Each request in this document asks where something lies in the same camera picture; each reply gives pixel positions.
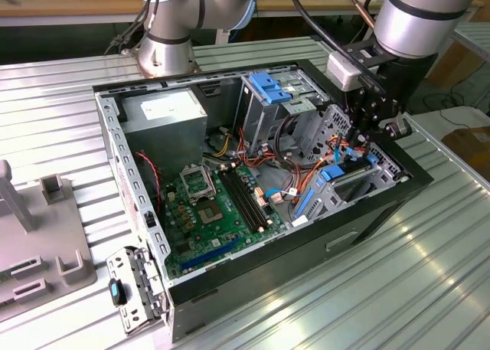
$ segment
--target yellow wire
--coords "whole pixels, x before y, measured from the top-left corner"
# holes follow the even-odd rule
[[[222,155],[225,154],[225,152],[228,150],[228,143],[230,141],[230,135],[227,136],[227,139],[224,141],[224,146],[223,148],[221,149],[221,151],[219,151],[218,153],[215,153],[214,156],[215,157],[221,157]]]

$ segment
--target green motherboard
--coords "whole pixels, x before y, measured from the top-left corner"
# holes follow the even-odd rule
[[[250,170],[240,165],[233,173],[236,173],[234,176],[240,178],[240,182],[243,183],[243,188],[240,187],[254,199],[253,190],[258,185]],[[268,206],[264,210],[257,205],[262,218],[267,220],[267,226],[260,231],[254,231],[247,223],[248,217],[240,213],[240,209],[230,197],[231,191],[224,187],[219,171],[212,171],[208,175],[216,195],[214,199],[201,198],[194,205],[188,191],[195,193],[204,190],[208,187],[206,181],[199,180],[195,175],[192,178],[184,177],[188,191],[181,178],[165,185],[164,231],[171,247],[171,254],[166,259],[165,266],[171,279],[212,264],[286,230],[275,209]]]

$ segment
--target cardboard box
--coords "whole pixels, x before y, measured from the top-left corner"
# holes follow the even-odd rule
[[[457,129],[445,136],[443,143],[490,181],[490,126]]]

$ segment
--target aluminum extrusion table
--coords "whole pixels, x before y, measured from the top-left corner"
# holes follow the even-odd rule
[[[327,56],[309,38],[195,53],[205,70],[299,58],[324,70]],[[0,67],[0,158],[18,187],[54,172],[72,180],[98,276],[0,323],[1,348],[171,348],[160,323],[126,338],[107,289],[106,257],[135,242],[91,86],[139,78],[134,60],[120,56]],[[490,186],[413,124],[399,143],[434,177],[424,193],[373,238],[173,347],[487,348]]]

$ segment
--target blue clip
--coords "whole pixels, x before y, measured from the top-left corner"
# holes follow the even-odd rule
[[[117,296],[117,285],[116,283],[113,283],[111,286],[110,286],[110,292],[113,296]]]
[[[284,92],[279,82],[274,80],[268,73],[251,74],[250,81],[264,95],[268,103],[281,103],[292,99],[292,96]]]
[[[372,153],[368,153],[366,156],[366,159],[370,162],[371,165],[374,165],[377,163],[377,157],[373,155]]]
[[[358,160],[358,157],[355,155],[355,152],[351,147],[347,148],[347,154],[351,156],[352,161]]]
[[[344,170],[342,170],[338,165],[330,165],[324,168],[320,174],[327,182],[330,182],[332,179],[343,176]]]

